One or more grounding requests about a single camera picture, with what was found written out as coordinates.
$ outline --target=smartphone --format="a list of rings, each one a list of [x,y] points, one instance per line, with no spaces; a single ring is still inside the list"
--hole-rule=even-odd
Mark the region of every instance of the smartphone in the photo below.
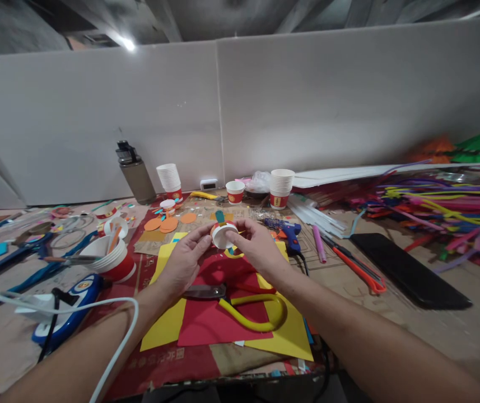
[[[420,307],[464,310],[473,305],[468,297],[382,234],[354,234],[350,240]]]

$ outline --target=forearm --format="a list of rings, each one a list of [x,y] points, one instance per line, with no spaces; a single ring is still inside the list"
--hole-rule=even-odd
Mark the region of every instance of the forearm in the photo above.
[[[101,397],[146,331],[172,303],[174,296],[155,283],[139,293],[136,300],[139,303],[137,324],[102,389]],[[88,402],[126,335],[133,310],[133,305],[126,303],[68,340],[5,392],[0,402]]]
[[[480,401],[480,383],[401,327],[282,266],[267,279],[374,401]]]

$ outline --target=plastic bag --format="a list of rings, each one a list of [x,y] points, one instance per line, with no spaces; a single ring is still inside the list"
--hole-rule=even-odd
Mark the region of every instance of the plastic bag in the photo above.
[[[257,171],[245,185],[247,190],[255,193],[269,193],[269,183],[272,175],[269,172]]]

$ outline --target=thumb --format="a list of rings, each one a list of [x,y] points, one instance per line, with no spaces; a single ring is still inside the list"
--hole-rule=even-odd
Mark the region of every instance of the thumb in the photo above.
[[[241,251],[249,248],[249,241],[234,231],[225,232],[225,238],[236,245]]]
[[[195,254],[197,260],[199,260],[202,255],[204,255],[204,252],[206,252],[206,249],[208,249],[210,243],[212,243],[212,237],[210,235],[207,235],[197,243],[195,248],[193,248],[193,253]]]

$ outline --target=pink marker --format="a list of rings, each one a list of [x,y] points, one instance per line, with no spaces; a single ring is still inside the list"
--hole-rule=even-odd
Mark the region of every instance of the pink marker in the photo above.
[[[321,263],[326,263],[327,260],[325,259],[324,244],[322,243],[322,238],[320,238],[320,231],[315,225],[313,225],[313,234],[314,241],[316,242],[316,249],[318,249],[318,259],[320,259]]]

